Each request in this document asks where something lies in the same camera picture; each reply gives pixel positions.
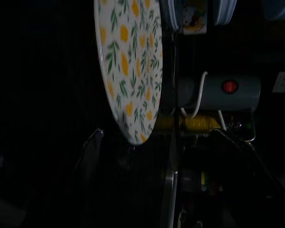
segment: plate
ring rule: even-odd
[[[94,0],[106,95],[120,130],[135,145],[152,133],[162,89],[162,23],[156,0]]]

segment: red button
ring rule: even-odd
[[[223,85],[224,91],[228,94],[234,93],[237,88],[237,84],[234,81],[226,81]]]

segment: floral pattern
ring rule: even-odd
[[[156,0],[95,0],[95,29],[111,110],[132,144],[152,133],[162,89],[162,26]]]

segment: white cable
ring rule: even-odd
[[[201,76],[200,85],[199,85],[200,87],[199,87],[198,101],[197,101],[197,104],[196,104],[196,106],[195,106],[195,110],[194,110],[193,114],[188,115],[188,114],[186,113],[186,111],[185,111],[184,108],[181,108],[181,109],[180,109],[180,110],[181,110],[181,113],[182,113],[185,117],[188,117],[188,116],[189,116],[190,118],[194,118],[194,117],[196,116],[196,114],[198,113],[198,111],[199,111],[199,109],[200,109],[201,96],[202,96],[202,94],[203,94],[203,88],[204,88],[205,77],[206,77],[207,74],[208,74],[208,72],[205,71],[205,72],[202,74],[202,76]]]
[[[219,120],[220,120],[220,124],[222,125],[222,128],[226,131],[227,128],[226,128],[225,121],[224,121],[223,114],[222,114],[221,110],[218,110],[218,116],[219,116]]]

